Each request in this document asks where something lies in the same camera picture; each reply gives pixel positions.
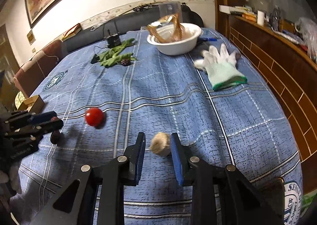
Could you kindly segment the white gloved left hand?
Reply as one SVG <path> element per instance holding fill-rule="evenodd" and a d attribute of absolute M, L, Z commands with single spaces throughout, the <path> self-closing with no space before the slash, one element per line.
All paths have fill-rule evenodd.
<path fill-rule="evenodd" d="M 1 184 L 9 182 L 12 189 L 16 191 L 19 195 L 21 195 L 21 184 L 20 184 L 20 176 L 19 176 L 19 167 L 20 163 L 14 163 L 8 172 L 0 171 L 1 175 Z"/>

